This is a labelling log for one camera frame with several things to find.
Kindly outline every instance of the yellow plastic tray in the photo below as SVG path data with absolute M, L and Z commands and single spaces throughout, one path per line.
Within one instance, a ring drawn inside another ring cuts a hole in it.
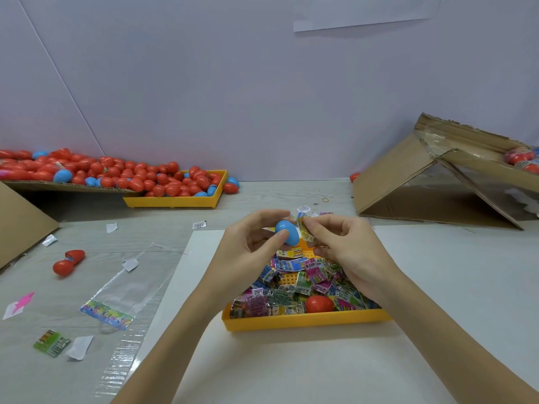
M 223 193 L 223 186 L 226 183 L 226 170 L 208 170 L 208 173 L 217 173 L 223 176 L 217 186 L 215 194 L 211 197 L 124 197 L 128 207 L 207 207 L 215 208 Z
M 307 258 L 317 258 L 313 249 L 307 247 L 304 240 L 300 240 L 299 246 Z M 280 284 L 295 284 L 298 273 L 283 274 Z M 383 309 L 348 310 L 343 312 L 301 313 L 298 315 L 280 315 L 264 317 L 247 317 L 231 319 L 229 303 L 221 314 L 221 319 L 229 332 L 244 332 L 247 330 L 284 329 L 287 327 L 309 327 L 343 325 L 350 323 L 382 322 L 392 320 Z

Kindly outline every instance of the wooden floor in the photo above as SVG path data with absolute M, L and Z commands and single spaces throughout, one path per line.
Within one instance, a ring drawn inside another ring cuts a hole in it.
M 259 208 L 296 212 L 299 206 L 308 205 L 314 212 L 355 215 L 351 197 L 348 180 L 242 183 L 240 193 L 223 195 L 215 210 L 131 210 L 116 195 L 38 193 L 32 201 L 60 222 L 61 228 L 55 233 L 59 241 L 47 248 L 34 247 L 0 275 L 3 309 L 21 296 L 36 292 L 23 313 L 0 322 L 0 401 L 85 404 L 111 400 L 111 395 L 95 397 L 94 392 L 115 391 L 110 388 L 111 380 L 102 380 L 104 372 L 110 367 L 113 354 L 115 366 L 124 358 L 124 369 L 128 369 L 130 354 L 136 353 L 164 289 L 138 314 L 128 329 L 131 333 L 108 333 L 96 319 L 80 313 L 78 308 L 120 271 L 123 259 L 133 258 L 141 251 L 147 252 L 145 258 L 151 258 L 152 265 L 175 269 L 180 254 L 151 247 L 152 242 L 183 251 L 193 222 L 206 220 L 205 229 L 225 229 Z M 118 230 L 107 234 L 105 224 L 110 222 L 117 222 Z M 402 224 L 385 220 L 373 223 Z M 83 249 L 87 257 L 72 276 L 59 279 L 52 272 L 52 265 L 71 249 Z M 148 270 L 151 275 L 152 266 L 141 265 L 137 269 Z M 95 338 L 81 362 L 68 361 L 64 355 L 51 358 L 32 348 L 48 329 L 71 339 L 89 335 Z M 118 350 L 120 346 L 128 347 Z M 117 378 L 110 368 L 108 373 L 119 386 L 121 377 Z

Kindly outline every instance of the white mat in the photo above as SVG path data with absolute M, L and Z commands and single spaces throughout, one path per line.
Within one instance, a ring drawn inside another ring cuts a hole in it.
M 539 388 L 539 222 L 525 232 L 441 224 L 378 226 L 396 262 L 461 326 Z M 198 284 L 223 231 L 194 231 L 139 363 Z M 204 333 L 175 402 L 454 403 L 393 322 Z

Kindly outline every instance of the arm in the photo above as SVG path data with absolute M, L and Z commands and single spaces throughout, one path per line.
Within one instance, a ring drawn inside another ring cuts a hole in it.
M 260 210 L 225 230 L 200 283 L 112 404 L 172 401 L 207 325 L 283 248 L 287 230 L 274 234 L 262 228 L 274 226 L 289 215 L 286 210 Z
M 323 245 L 315 248 L 315 254 L 339 262 L 358 290 L 386 309 L 457 402 L 539 402 L 539 393 L 487 352 L 397 267 L 367 220 L 324 215 L 306 219 L 305 225 L 317 245 Z

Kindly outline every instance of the poster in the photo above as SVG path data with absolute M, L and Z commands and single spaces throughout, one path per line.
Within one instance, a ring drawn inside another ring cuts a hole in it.
M 432 18 L 440 0 L 292 0 L 294 32 Z

